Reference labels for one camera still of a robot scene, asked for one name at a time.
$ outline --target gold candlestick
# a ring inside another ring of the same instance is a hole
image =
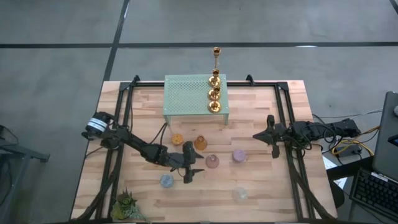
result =
[[[219,113],[221,111],[221,103],[218,101],[211,101],[208,105],[208,109],[212,113]]]
[[[220,53],[221,53],[221,49],[219,47],[213,48],[213,55],[214,55],[214,58],[215,58],[214,68],[217,68],[218,56],[220,55]]]
[[[221,85],[221,79],[219,77],[220,71],[215,68],[213,69],[213,76],[209,78],[209,85],[214,87],[214,86],[220,86]]]
[[[221,88],[219,86],[214,86],[212,90],[209,90],[208,98],[209,100],[219,100],[221,97]]]

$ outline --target desk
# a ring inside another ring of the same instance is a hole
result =
[[[97,111],[114,113],[119,84],[120,82],[104,82]],[[295,119],[311,121],[304,82],[288,81],[288,84]],[[132,99],[132,131],[149,142],[164,123],[163,88],[135,87]],[[173,172],[171,174],[176,180],[175,185],[171,189],[163,189],[159,179],[162,174],[168,174],[170,168],[145,162],[137,151],[124,147],[118,192],[125,188],[132,191],[143,214],[152,222],[275,222],[297,219],[283,145],[280,145],[280,157],[273,159],[272,148],[252,138],[253,134],[265,130],[267,115],[274,114],[276,122],[279,122],[274,89],[228,87],[228,99],[230,114],[227,126],[223,124],[221,116],[182,116],[175,117],[166,129],[163,142],[169,152],[182,152],[181,146],[171,144],[173,133],[183,134],[185,141],[193,141],[202,134],[209,145],[199,153],[205,157],[216,154],[220,159],[217,169],[208,169],[205,160],[198,159],[192,166],[193,169],[206,171],[196,174],[191,184],[184,184],[178,173]],[[98,148],[99,143],[91,142],[87,153]],[[245,163],[232,162],[231,153],[235,149],[247,152],[248,159]],[[98,193],[105,157],[106,150],[102,149],[85,161],[72,218],[82,214]],[[313,150],[307,151],[304,161],[312,192],[328,212],[336,217],[320,150],[314,146]],[[232,199],[235,187],[244,187],[248,199],[235,203]],[[109,194],[110,190],[104,203],[104,215],[108,211]],[[304,214],[307,214],[302,192],[300,198]]]

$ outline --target green succulent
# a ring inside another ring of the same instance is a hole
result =
[[[123,191],[116,197],[116,202],[112,207],[111,217],[115,220],[133,218],[150,223],[150,221],[141,213],[136,202],[137,200],[133,199],[132,193],[129,193],[126,188],[126,191]]]

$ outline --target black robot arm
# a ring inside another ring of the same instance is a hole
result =
[[[309,145],[311,141],[322,138],[335,136],[353,138],[360,134],[361,131],[352,119],[345,119],[328,124],[297,121],[287,128],[282,123],[275,124],[274,116],[268,115],[267,129],[253,135],[253,138],[263,141],[268,145],[272,145],[272,157],[278,158],[279,146],[276,144],[277,142],[290,141],[296,147],[305,147]]]
[[[109,128],[109,123],[116,123],[115,129]],[[195,173],[203,169],[191,169],[191,165],[196,163],[196,158],[203,158],[197,154],[191,141],[183,145],[183,153],[167,152],[167,147],[160,144],[149,144],[136,135],[132,134],[126,126],[120,126],[113,115],[105,112],[97,112],[90,119],[86,126],[86,131],[81,135],[88,140],[101,139],[101,146],[107,149],[117,149],[120,142],[131,146],[140,152],[140,155],[147,161],[156,165],[171,167],[171,171],[184,168],[184,183],[190,183]]]

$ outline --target gray floor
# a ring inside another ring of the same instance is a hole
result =
[[[122,4],[4,0],[0,44],[110,43]],[[388,0],[134,0],[121,37],[217,41],[398,41],[398,15]],[[51,154],[47,164],[31,166],[16,223],[69,218],[87,144],[80,133],[96,108],[109,51],[0,49],[0,124],[22,145]],[[382,108],[385,92],[398,91],[397,55],[398,47],[224,48],[220,69],[229,80],[248,73],[258,80],[305,80],[313,113],[336,116]],[[210,49],[119,49],[111,80],[208,73],[212,63]],[[356,121],[364,131],[379,120],[380,114],[372,114]],[[349,206],[339,209],[341,219],[348,219]],[[355,209],[358,221],[376,221]]]

